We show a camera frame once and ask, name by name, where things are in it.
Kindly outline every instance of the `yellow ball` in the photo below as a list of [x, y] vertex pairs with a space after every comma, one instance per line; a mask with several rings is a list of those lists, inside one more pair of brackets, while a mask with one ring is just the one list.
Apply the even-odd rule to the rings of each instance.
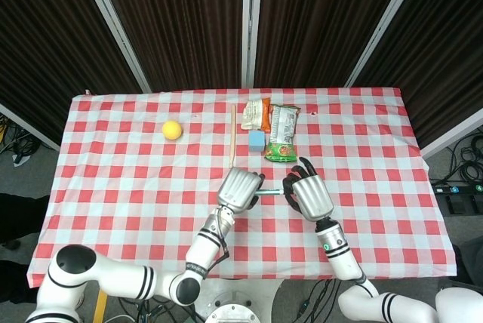
[[178, 122], [167, 121], [163, 124], [163, 134], [169, 140], [177, 140], [181, 134], [183, 134], [183, 129]]

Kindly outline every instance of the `black cable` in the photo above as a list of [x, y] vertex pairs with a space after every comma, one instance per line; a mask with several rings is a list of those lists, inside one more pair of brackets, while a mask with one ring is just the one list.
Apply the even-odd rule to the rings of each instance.
[[[312, 290], [310, 291], [310, 295], [309, 295], [309, 299], [308, 299], [309, 302], [310, 302], [310, 298], [312, 297], [312, 295], [313, 295], [313, 293], [315, 291], [315, 287], [318, 284], [320, 284], [322, 281], [324, 281], [324, 280], [317, 281], [314, 284], [314, 286], [312, 287]], [[322, 288], [321, 292], [318, 294], [318, 297], [315, 299], [315, 302], [314, 302], [314, 305], [312, 307], [312, 310], [310, 311], [309, 315], [305, 318], [305, 320], [303, 321], [303, 323], [307, 323], [308, 320], [310, 319], [310, 317], [315, 314], [315, 312], [316, 312], [316, 310], [318, 308], [318, 305], [320, 304], [321, 301], [323, 301], [323, 299], [324, 299], [324, 297], [325, 297], [325, 295], [327, 293], [328, 285], [330, 284], [331, 281], [332, 281], [331, 279], [325, 280], [325, 286]], [[298, 321], [302, 317], [302, 315], [304, 314], [307, 306], [305, 306], [305, 309], [303, 309], [303, 312], [301, 314], [300, 314], [300, 310], [301, 309], [299, 309], [299, 312], [297, 313], [297, 317], [291, 323], [295, 323], [296, 321]]]
[[173, 313], [171, 313], [170, 310], [167, 310], [166, 312], [168, 312], [169, 318], [171, 318], [171, 321], [173, 321], [173, 323], [178, 323], [178, 321], [175, 319]]
[[137, 308], [136, 323], [140, 323], [141, 312], [143, 311], [143, 304]]
[[121, 306], [122, 310], [124, 311], [124, 313], [126, 313], [126, 315], [129, 315], [132, 319], [134, 319], [134, 317], [132, 316], [132, 314], [130, 314], [128, 312], [128, 310], [126, 309], [126, 307], [124, 306], [124, 304], [122, 303], [122, 299], [121, 298], [118, 298], [118, 301], [119, 301], [119, 305]]
[[153, 323], [155, 323], [155, 322], [158, 320], [159, 316], [161, 316], [161, 315], [164, 315], [164, 314], [168, 313], [168, 311], [172, 310], [172, 309], [174, 308], [174, 306], [175, 306], [175, 304], [174, 304], [174, 303], [173, 303], [173, 305], [172, 305], [172, 306], [169, 306], [169, 307], [168, 307], [168, 306], [166, 306], [166, 305], [164, 305], [164, 306], [162, 307], [162, 308], [164, 309], [164, 312], [163, 312], [162, 310], [161, 310], [160, 312], [158, 312], [158, 313], [157, 313], [157, 314], [156, 314], [156, 315], [153, 317], [152, 322], [153, 322]]
[[151, 299], [153, 299], [155, 302], [157, 302], [159, 304], [167, 304], [167, 303], [170, 303], [170, 300], [159, 300], [159, 299], [156, 299], [154, 297], [152, 297]]
[[17, 154], [18, 163], [22, 157], [32, 155], [42, 144], [41, 141], [30, 132], [18, 126], [12, 121], [2, 120], [2, 130], [4, 131], [0, 153], [12, 151]]
[[138, 303], [136, 303], [136, 302], [131, 302], [130, 300], [127, 300], [126, 298], [118, 298], [118, 299], [122, 300], [124, 303], [131, 304], [132, 306], [136, 306], [136, 307], [138, 307], [138, 306], [139, 306], [139, 304], [138, 304]]
[[459, 168], [460, 176], [467, 183], [478, 185], [483, 184], [483, 164], [476, 161], [465, 161]]
[[316, 320], [316, 317], [315, 317], [315, 314], [317, 312], [317, 309], [318, 307], [320, 306], [320, 304], [322, 303], [322, 301], [324, 300], [325, 296], [327, 295], [327, 291], [328, 291], [328, 288], [331, 284], [331, 282], [333, 282], [334, 284], [332, 285], [332, 291], [334, 290], [334, 287], [335, 287], [335, 280], [327, 280], [325, 282], [325, 286], [324, 288], [322, 289], [322, 291], [320, 292], [320, 294], [318, 295], [317, 297], [317, 300], [315, 301], [314, 303], [314, 306], [312, 308], [312, 311], [310, 312], [309, 316], [305, 319], [305, 321], [303, 321], [303, 323], [307, 323], [309, 318], [310, 318], [310, 323], [313, 323], [315, 320]]
[[332, 305], [331, 305], [331, 308], [329, 309], [329, 312], [327, 313], [327, 317], [325, 317], [325, 319], [324, 319], [324, 321], [323, 321], [322, 323], [325, 323], [325, 322], [326, 322], [326, 321], [329, 319], [329, 317], [331, 316], [332, 310], [334, 309], [334, 306], [335, 306], [335, 300], [336, 300], [336, 298], [337, 298], [337, 293], [339, 293], [339, 289], [340, 289], [340, 284], [341, 284], [341, 283], [342, 283], [342, 282], [341, 282], [341, 281], [339, 281], [339, 284], [338, 284], [338, 286], [337, 286], [337, 289], [335, 290], [334, 299], [332, 300]]
[[206, 319], [203, 319], [203, 317], [201, 317], [197, 312], [196, 312], [196, 309], [193, 305], [189, 306], [191, 308], [191, 311], [189, 311], [185, 306], [181, 306], [181, 308], [189, 314], [189, 316], [191, 317], [191, 319], [197, 323], [197, 319], [201, 320], [202, 323], [205, 323]]
[[[460, 150], [461, 161], [460, 163], [458, 163], [457, 157], [456, 157], [457, 147], [463, 140], [470, 137], [473, 137], [472, 145], [471, 147], [463, 147]], [[478, 149], [476, 146], [476, 143], [481, 139], [483, 139], [483, 135], [481, 135], [481, 130], [478, 129], [478, 132], [468, 134], [467, 136], [458, 140], [453, 149], [447, 147], [447, 150], [451, 152], [451, 163], [450, 163], [448, 174], [441, 179], [430, 178], [430, 180], [435, 181], [435, 182], [432, 182], [431, 184], [433, 186], [437, 186], [437, 185], [445, 185], [445, 184], [448, 184], [449, 182], [464, 182], [468, 184], [481, 183], [481, 181], [483, 181], [483, 176], [479, 178], [478, 172], [475, 176], [472, 176], [472, 174], [469, 172], [469, 169], [473, 168], [476, 171], [481, 171], [481, 173], [483, 173], [483, 164], [478, 161], [480, 159], [480, 154], [481, 156], [483, 156], [483, 154], [481, 153], [481, 150]], [[459, 172], [459, 175], [462, 178], [462, 180], [450, 180], [450, 178], [454, 176], [457, 172]]]
[[225, 242], [225, 236], [223, 236], [223, 232], [221, 231], [221, 227], [220, 227], [220, 212], [221, 212], [221, 208], [218, 209], [218, 212], [217, 212], [217, 227], [218, 227], [218, 232], [219, 232], [219, 237], [220, 237], [220, 242], [221, 242], [221, 246], [223, 248], [223, 255], [221, 257], [219, 257], [217, 259], [217, 261], [215, 261], [213, 264], [211, 264], [211, 266], [208, 268], [208, 272], [207, 274], [210, 273], [210, 271], [216, 266], [218, 265], [219, 263], [221, 263], [222, 261], [226, 260], [229, 258], [229, 251], [228, 251], [228, 246], [226, 245], [226, 242]]

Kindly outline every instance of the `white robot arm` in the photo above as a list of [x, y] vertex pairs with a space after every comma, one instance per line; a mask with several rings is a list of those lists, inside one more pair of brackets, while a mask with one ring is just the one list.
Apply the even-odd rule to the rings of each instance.
[[[219, 206], [209, 215], [186, 253], [186, 270], [156, 272], [151, 266], [135, 266], [104, 257], [82, 245], [60, 249], [51, 261], [37, 296], [37, 308], [27, 323], [78, 323], [75, 305], [87, 281], [116, 297], [149, 299], [161, 295], [181, 306], [193, 304], [211, 267], [228, 257], [225, 237], [239, 214], [254, 206], [255, 191], [263, 175], [232, 168], [218, 192]], [[217, 252], [225, 254], [212, 264]]]
[[355, 260], [340, 224], [329, 217], [334, 206], [324, 182], [306, 158], [300, 160], [306, 170], [292, 168], [299, 175], [290, 173], [283, 180], [285, 198], [308, 221], [316, 223], [315, 232], [336, 278], [355, 284], [339, 296], [342, 313], [353, 321], [437, 323], [436, 311], [426, 303], [397, 294], [379, 295]]

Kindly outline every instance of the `person's leg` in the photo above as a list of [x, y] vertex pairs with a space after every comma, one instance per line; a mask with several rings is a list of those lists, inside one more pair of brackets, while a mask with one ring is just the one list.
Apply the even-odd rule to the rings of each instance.
[[38, 288], [31, 289], [27, 281], [28, 265], [0, 260], [0, 303], [36, 303]]
[[0, 193], [0, 243], [39, 232], [48, 199], [48, 195], [29, 198]]

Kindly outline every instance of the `robot finger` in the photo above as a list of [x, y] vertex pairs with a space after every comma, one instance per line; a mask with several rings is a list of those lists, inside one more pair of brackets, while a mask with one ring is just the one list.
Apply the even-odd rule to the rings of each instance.
[[317, 176], [317, 171], [315, 170], [314, 166], [312, 163], [307, 158], [300, 157], [299, 160], [303, 163], [307, 171], [309, 172], [310, 176]]
[[265, 182], [265, 175], [264, 174], [259, 174], [258, 175], [259, 178], [262, 179], [262, 182], [260, 182], [260, 185], [258, 185], [258, 189], [260, 189], [260, 187], [263, 185], [263, 183]]
[[301, 180], [300, 177], [298, 177], [296, 174], [292, 174], [291, 172], [284, 178], [284, 180], [289, 180], [292, 183], [299, 182]]
[[299, 165], [297, 166], [293, 166], [292, 167], [292, 171], [293, 172], [298, 172], [299, 175], [302, 177], [302, 178], [307, 178], [309, 176], [309, 174], [307, 173], [307, 171], [305, 171], [303, 169], [303, 167], [300, 167]]
[[294, 181], [291, 180], [289, 177], [286, 177], [282, 180], [281, 184], [283, 185], [284, 187], [284, 193], [285, 194], [292, 194], [294, 193], [294, 188], [293, 188], [293, 184], [294, 184]]
[[253, 208], [253, 206], [255, 206], [258, 202], [258, 196], [255, 195], [252, 199], [251, 199], [251, 202], [250, 202], [250, 206], [248, 206], [247, 210], [251, 210]]
[[300, 212], [302, 214], [302, 212], [300, 211], [300, 206], [298, 204], [297, 201], [294, 200], [294, 198], [292, 197], [292, 195], [289, 195], [288, 193], [285, 194], [285, 199], [287, 200], [288, 204], [296, 211], [296, 212]]

